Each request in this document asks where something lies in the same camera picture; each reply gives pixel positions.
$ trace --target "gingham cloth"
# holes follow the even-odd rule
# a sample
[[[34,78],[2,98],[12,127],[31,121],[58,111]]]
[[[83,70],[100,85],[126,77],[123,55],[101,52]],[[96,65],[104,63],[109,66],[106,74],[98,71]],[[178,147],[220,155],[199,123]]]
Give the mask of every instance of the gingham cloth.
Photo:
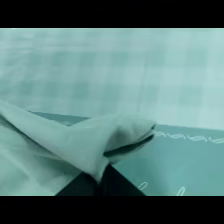
[[[0,99],[224,129],[224,29],[0,29]]]

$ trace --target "fabric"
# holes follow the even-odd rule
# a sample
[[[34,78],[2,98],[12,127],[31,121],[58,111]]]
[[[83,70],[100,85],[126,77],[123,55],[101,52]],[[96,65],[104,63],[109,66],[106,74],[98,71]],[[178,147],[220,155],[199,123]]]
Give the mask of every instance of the fabric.
[[[0,99],[223,129],[224,29],[0,29]]]
[[[154,125],[117,114],[67,127],[0,101],[0,194],[55,195],[80,171],[100,182],[105,167],[139,149]]]

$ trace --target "black fabric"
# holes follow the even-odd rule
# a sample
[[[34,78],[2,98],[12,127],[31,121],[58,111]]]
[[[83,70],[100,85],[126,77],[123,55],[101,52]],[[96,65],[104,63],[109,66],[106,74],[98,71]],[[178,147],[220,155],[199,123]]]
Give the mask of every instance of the black fabric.
[[[56,196],[145,196],[111,165],[105,169],[100,185],[81,173]]]

